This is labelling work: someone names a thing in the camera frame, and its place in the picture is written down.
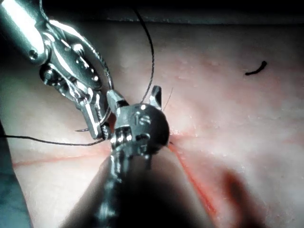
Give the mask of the right arm needle driver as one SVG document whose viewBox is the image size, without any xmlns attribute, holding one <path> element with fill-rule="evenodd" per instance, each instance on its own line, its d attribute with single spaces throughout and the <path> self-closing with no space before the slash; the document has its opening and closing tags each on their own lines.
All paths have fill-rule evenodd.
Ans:
<svg viewBox="0 0 304 228">
<path fill-rule="evenodd" d="M 110 104 L 116 117 L 111 142 L 113 159 L 142 156 L 151 159 L 169 142 L 164 113 L 150 104 Z"/>
</svg>

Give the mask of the right arm needle driver jaw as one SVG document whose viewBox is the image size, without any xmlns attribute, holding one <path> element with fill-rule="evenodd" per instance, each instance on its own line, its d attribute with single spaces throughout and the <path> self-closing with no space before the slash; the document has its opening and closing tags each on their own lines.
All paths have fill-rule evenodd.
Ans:
<svg viewBox="0 0 304 228">
<path fill-rule="evenodd" d="M 162 109 L 162 88 L 160 86 L 153 86 L 149 97 L 149 104 L 159 110 Z"/>
<path fill-rule="evenodd" d="M 114 114 L 117 113 L 119 108 L 129 106 L 129 103 L 125 100 L 125 98 L 114 89 L 107 91 L 106 98 L 108 106 Z"/>
</svg>

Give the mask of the left arm needle driver jaw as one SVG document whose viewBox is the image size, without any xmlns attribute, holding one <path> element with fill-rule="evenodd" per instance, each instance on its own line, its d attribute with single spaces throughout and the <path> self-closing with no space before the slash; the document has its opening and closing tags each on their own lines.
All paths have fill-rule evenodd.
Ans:
<svg viewBox="0 0 304 228">
<path fill-rule="evenodd" d="M 110 110 L 108 109 L 106 98 L 102 93 L 96 93 L 95 98 L 95 111 L 97 114 L 97 120 L 95 121 L 96 136 L 98 139 L 108 140 L 111 136 L 108 122 Z"/>
<path fill-rule="evenodd" d="M 100 139 L 102 137 L 102 130 L 100 126 L 101 114 L 99 105 L 83 102 L 81 104 L 81 112 L 92 138 Z"/>
</svg>

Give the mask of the left arm needle driver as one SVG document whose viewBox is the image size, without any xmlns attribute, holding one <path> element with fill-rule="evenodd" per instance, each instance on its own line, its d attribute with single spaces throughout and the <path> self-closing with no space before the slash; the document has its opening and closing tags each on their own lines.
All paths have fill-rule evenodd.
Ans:
<svg viewBox="0 0 304 228">
<path fill-rule="evenodd" d="M 102 81 L 85 48 L 106 68 L 94 46 L 74 28 L 56 20 L 35 26 L 35 63 L 46 85 L 55 87 L 75 102 L 77 108 L 100 108 Z"/>
</svg>

